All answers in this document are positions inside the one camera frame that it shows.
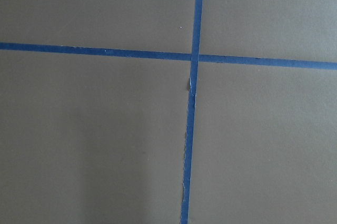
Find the brown paper table cover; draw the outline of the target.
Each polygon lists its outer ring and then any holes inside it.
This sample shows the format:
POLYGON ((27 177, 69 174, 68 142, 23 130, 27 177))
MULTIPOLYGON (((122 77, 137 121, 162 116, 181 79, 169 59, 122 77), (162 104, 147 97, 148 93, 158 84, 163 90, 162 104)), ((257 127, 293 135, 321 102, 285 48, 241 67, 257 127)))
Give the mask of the brown paper table cover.
POLYGON ((336 0, 1 0, 1 223, 336 223, 336 0))

